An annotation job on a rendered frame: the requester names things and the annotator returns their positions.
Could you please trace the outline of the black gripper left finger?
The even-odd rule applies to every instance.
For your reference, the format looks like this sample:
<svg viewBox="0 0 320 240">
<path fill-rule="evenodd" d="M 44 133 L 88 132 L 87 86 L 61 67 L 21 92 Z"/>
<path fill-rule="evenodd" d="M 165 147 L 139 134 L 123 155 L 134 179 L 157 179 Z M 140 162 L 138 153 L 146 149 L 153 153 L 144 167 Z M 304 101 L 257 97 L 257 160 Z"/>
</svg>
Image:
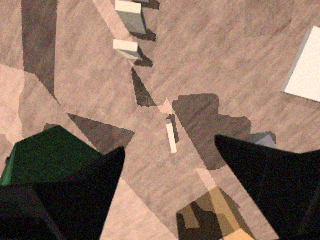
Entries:
<svg viewBox="0 0 320 240">
<path fill-rule="evenodd" d="M 99 240 L 124 160 L 120 146 L 57 182 L 0 185 L 0 218 L 41 217 L 58 240 Z"/>
</svg>

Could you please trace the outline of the brown cube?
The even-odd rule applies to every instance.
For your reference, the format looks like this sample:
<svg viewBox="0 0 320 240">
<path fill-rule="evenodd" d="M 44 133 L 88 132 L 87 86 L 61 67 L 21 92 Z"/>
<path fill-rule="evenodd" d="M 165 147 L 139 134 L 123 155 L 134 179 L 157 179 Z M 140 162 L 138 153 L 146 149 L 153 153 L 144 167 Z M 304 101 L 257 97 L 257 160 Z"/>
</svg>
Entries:
<svg viewBox="0 0 320 240">
<path fill-rule="evenodd" d="M 238 208 L 218 185 L 176 216 L 179 240 L 256 240 Z"/>
</svg>

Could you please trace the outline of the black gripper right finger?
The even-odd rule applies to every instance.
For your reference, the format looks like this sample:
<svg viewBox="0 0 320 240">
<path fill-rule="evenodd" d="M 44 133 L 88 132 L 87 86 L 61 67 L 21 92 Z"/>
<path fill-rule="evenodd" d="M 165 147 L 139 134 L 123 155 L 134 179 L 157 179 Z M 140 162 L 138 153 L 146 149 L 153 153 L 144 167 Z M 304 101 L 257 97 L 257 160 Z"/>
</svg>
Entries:
<svg viewBox="0 0 320 240">
<path fill-rule="evenodd" d="M 320 150 L 294 153 L 223 135 L 214 145 L 280 239 L 308 234 L 320 199 Z"/>
</svg>

